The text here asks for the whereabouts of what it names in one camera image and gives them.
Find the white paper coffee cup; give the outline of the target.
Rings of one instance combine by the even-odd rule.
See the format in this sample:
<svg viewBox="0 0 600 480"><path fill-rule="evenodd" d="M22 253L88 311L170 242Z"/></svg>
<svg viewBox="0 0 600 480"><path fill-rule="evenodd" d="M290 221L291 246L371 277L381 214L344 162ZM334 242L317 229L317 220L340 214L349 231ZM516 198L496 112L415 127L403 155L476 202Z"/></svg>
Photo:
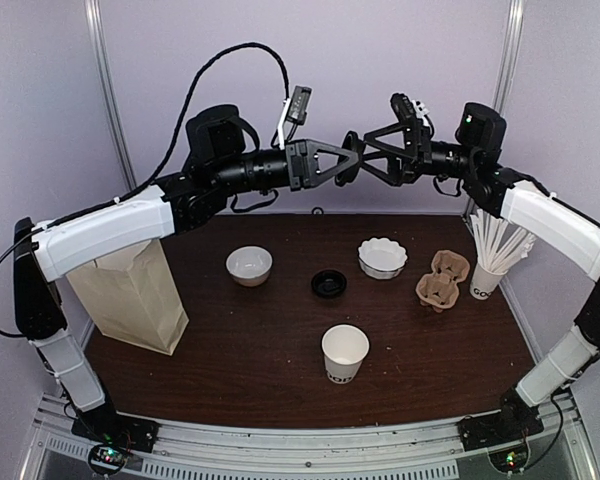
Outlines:
<svg viewBox="0 0 600 480"><path fill-rule="evenodd" d="M339 324L329 328L321 339L325 372L337 384L350 383L370 350L367 335L358 327Z"/></svg>

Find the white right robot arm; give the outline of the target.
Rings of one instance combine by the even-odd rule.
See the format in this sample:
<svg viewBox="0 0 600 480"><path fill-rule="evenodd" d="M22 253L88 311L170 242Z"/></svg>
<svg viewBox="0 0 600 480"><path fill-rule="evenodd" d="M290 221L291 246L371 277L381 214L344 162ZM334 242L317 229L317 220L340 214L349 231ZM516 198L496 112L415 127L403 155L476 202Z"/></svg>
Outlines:
<svg viewBox="0 0 600 480"><path fill-rule="evenodd" d="M466 103L449 144L434 140L406 95L394 94L390 105L396 122L363 136L373 150L362 156L363 170L391 186L423 175L457 179L478 207L548 243L594 282L570 330L503 396L492 430L499 440L513 441L530 426L530 410L600 356L600 223L534 177L499 165L506 121L492 108Z"/></svg>

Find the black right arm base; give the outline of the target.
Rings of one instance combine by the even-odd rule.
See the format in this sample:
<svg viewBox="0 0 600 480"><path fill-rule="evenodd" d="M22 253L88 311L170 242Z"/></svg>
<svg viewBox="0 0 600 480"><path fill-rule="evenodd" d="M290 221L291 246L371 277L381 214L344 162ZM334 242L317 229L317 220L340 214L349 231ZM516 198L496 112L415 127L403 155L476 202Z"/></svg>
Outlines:
<svg viewBox="0 0 600 480"><path fill-rule="evenodd" d="M524 436L535 435L544 431L539 418L518 422L506 420L501 413L481 416L467 416L456 426L465 451L490 448L504 443L522 440Z"/></svg>

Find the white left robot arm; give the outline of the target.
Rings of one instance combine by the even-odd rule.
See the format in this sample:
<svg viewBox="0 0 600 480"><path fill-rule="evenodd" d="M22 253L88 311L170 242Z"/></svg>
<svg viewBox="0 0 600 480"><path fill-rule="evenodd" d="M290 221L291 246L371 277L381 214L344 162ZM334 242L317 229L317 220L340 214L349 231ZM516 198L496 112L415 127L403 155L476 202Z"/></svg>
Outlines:
<svg viewBox="0 0 600 480"><path fill-rule="evenodd" d="M78 347L60 306L54 282L92 260L145 241L179 235L207 223L230 197L287 187L315 188L356 170L360 155L345 146L311 139L278 147L246 149L257 142L235 105L207 108L186 124L190 153L182 170L158 178L128 199L85 214L33 224L14 232L16 326L39 351L79 412L86 429L103 444L117 442L124 424L105 388Z"/></svg>

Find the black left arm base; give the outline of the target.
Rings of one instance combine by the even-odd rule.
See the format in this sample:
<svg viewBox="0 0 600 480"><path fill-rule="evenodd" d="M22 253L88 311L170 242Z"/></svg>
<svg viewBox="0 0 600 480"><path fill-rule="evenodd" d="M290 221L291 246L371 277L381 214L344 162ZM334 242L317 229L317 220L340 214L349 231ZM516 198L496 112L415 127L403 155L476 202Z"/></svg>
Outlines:
<svg viewBox="0 0 600 480"><path fill-rule="evenodd" d="M75 436L143 453L153 451L158 430L155 421L121 415L106 407L78 411L71 427Z"/></svg>

